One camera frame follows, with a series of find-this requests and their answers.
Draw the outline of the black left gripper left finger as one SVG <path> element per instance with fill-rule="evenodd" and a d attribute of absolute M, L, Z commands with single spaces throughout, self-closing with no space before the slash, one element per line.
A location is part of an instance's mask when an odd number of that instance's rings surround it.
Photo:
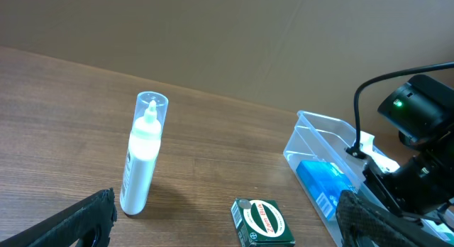
<path fill-rule="evenodd" d="M 1 246 L 107 247 L 117 220 L 112 188 L 99 190 L 76 204 L 1 242 Z"/>

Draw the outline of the blue lozenge box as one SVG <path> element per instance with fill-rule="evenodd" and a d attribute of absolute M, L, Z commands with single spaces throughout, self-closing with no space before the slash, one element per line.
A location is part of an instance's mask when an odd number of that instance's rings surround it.
<path fill-rule="evenodd" d="M 297 167 L 297 176 L 327 220 L 335 216 L 343 190 L 356 192 L 354 185 L 335 163 L 302 160 Z"/>

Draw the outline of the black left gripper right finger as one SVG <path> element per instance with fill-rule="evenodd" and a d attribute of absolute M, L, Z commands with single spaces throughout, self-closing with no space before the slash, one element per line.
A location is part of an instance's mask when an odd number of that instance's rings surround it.
<path fill-rule="evenodd" d="M 419 226 L 389 213 L 350 190 L 340 193 L 336 221 L 343 246 L 450 246 Z"/>

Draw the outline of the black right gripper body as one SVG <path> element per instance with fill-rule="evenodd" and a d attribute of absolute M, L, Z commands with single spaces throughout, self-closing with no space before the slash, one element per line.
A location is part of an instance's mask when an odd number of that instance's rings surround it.
<path fill-rule="evenodd" d="M 368 158 L 365 185 L 389 212 L 403 217 L 445 221 L 453 198 L 453 153 L 426 150 L 394 172 L 382 172 Z"/>

